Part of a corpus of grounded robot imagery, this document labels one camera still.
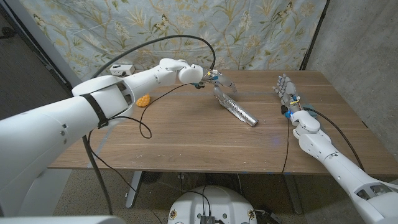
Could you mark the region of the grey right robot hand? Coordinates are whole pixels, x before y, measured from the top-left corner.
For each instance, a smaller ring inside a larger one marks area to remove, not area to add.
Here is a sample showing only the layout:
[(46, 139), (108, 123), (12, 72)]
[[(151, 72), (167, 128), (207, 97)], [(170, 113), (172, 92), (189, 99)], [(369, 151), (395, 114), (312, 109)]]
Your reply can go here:
[(301, 110), (300, 97), (297, 93), (294, 82), (285, 73), (278, 77), (276, 86), (272, 87), (280, 98), (283, 109), (292, 116), (295, 112)]

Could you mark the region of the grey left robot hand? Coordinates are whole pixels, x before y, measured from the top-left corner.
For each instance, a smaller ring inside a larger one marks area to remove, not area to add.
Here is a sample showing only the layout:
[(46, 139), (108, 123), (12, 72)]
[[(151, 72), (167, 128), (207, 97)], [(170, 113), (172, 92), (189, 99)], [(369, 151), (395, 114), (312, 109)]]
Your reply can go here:
[(226, 86), (230, 88), (233, 93), (237, 93), (237, 88), (234, 82), (228, 78), (226, 75), (223, 75), (221, 72), (217, 70), (210, 70), (206, 74), (204, 74), (203, 78), (201, 79), (202, 83), (211, 83), (214, 86)]

